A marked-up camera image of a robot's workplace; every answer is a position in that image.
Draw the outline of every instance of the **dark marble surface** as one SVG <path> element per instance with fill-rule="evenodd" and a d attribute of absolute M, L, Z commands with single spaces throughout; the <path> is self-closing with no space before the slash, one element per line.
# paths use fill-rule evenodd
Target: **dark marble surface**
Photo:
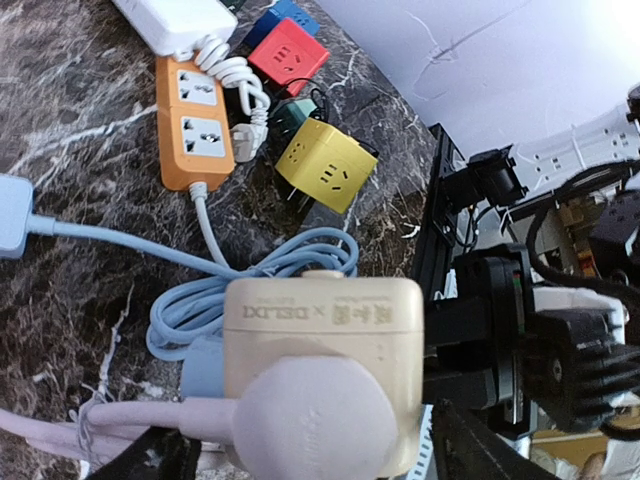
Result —
<path fill-rule="evenodd" d="M 316 80 L 334 123 L 374 144 L 380 163 L 345 215 L 300 209 L 274 170 L 282 146 L 269 144 L 210 197 L 222 250 L 244 268 L 331 225 L 362 245 L 361 275 L 405 275 L 434 140 L 353 41 L 299 3 L 332 54 Z M 265 8 L 247 2 L 236 44 Z M 0 172 L 35 183 L 36 211 L 207 256 L 188 195 L 159 180 L 154 58 L 109 0 L 0 0 L 0 64 Z M 196 277 L 104 243 L 31 237 L 21 260 L 0 262 L 0 407 L 62 421 L 99 386 L 118 399 L 177 398 L 179 365 L 151 357 L 144 333 L 153 300 Z M 0 433 L 0 478 L 72 479 L 78 466 Z"/>

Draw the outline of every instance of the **yellow cube socket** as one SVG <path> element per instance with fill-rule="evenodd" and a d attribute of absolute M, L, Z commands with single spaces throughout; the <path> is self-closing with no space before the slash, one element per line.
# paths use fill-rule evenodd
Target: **yellow cube socket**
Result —
<path fill-rule="evenodd" d="M 356 140 L 309 118 L 280 157 L 276 170 L 293 187 L 344 213 L 377 164 Z"/>

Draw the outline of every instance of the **electrical outlet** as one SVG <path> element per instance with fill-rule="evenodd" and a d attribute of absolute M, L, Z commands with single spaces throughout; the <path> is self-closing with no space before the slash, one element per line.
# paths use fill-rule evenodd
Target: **electrical outlet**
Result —
<path fill-rule="evenodd" d="M 159 58 L 156 70 L 162 182 L 169 190 L 194 182 L 216 190 L 235 165 L 222 86 L 192 62 Z"/>
<path fill-rule="evenodd" d="M 161 57 L 156 62 L 158 109 L 190 108 L 216 117 L 224 109 L 220 82 L 203 73 L 193 62 Z"/>
<path fill-rule="evenodd" d="M 343 188 L 349 188 L 348 167 L 341 164 L 339 167 L 328 163 L 324 172 L 320 175 L 320 181 L 327 185 L 332 192 L 339 193 Z"/>
<path fill-rule="evenodd" d="M 194 117 L 182 117 L 181 121 L 184 153 L 217 158 L 226 155 L 220 122 Z"/>
<path fill-rule="evenodd" d="M 307 27 L 309 26 L 309 24 L 311 24 L 311 22 L 313 22 L 314 20 L 307 14 L 307 12 L 303 11 L 303 10 L 298 10 L 296 12 L 293 12 L 292 15 L 289 15 L 289 17 L 296 22 L 298 25 L 300 25 L 305 32 L 309 33 L 311 36 L 313 36 L 313 34 L 311 32 L 309 32 L 307 30 Z"/>
<path fill-rule="evenodd" d="M 244 43 L 252 48 L 257 47 L 285 18 L 291 18 L 312 37 L 320 30 L 318 22 L 292 0 L 280 0 L 260 17 L 245 37 Z"/>
<path fill-rule="evenodd" d="M 280 45 L 273 55 L 272 67 L 285 75 L 293 76 L 302 66 L 302 56 L 296 52 L 295 45 Z"/>
<path fill-rule="evenodd" d="M 418 458 L 423 305 L 420 288 L 400 278 L 341 278 L 337 272 L 314 271 L 302 278 L 234 281 L 224 305 L 225 396 L 240 397 L 282 357 L 353 358 L 385 390 L 398 422 L 396 447 L 377 476 L 403 475 Z"/>
<path fill-rule="evenodd" d="M 249 62 L 280 88 L 286 86 L 290 96 L 296 96 L 306 82 L 288 82 L 313 77 L 328 58 L 326 48 L 294 20 L 285 18 L 253 51 Z"/>
<path fill-rule="evenodd" d="M 377 159 L 332 125 L 308 118 L 280 157 L 276 170 L 295 188 L 344 213 Z"/>
<path fill-rule="evenodd" d="M 180 99 L 183 102 L 209 107 L 218 105 L 216 81 L 213 77 L 189 70 L 178 70 L 176 75 L 178 77 Z"/>

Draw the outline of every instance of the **red cube socket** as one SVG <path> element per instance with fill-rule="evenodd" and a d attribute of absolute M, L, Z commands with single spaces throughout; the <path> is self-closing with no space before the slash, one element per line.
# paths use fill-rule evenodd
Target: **red cube socket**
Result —
<path fill-rule="evenodd" d="M 249 62 L 284 88 L 296 78 L 311 78 L 329 58 L 329 51 L 290 18 L 282 20 L 249 56 Z M 307 82 L 290 84 L 295 97 Z"/>

